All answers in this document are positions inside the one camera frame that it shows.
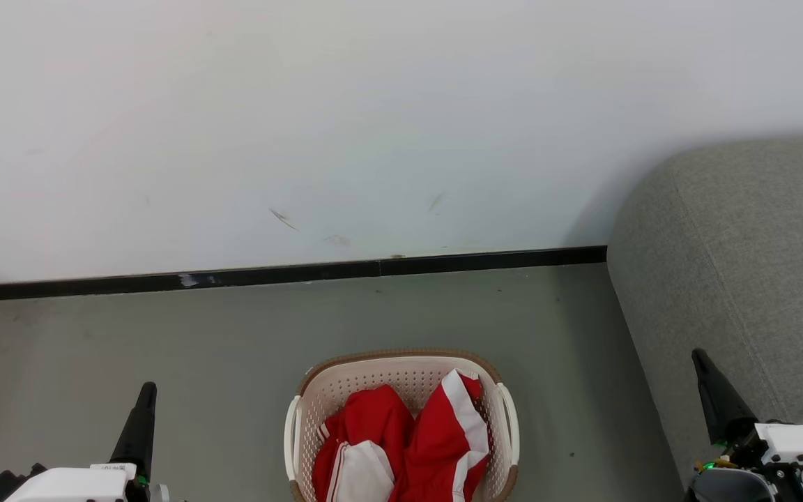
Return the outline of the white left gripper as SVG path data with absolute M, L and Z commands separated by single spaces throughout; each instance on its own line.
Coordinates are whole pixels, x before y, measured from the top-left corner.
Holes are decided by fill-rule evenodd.
M 144 382 L 122 428 L 111 463 L 86 468 L 58 467 L 29 477 L 6 501 L 125 501 L 128 484 L 152 479 L 155 406 L 158 388 Z

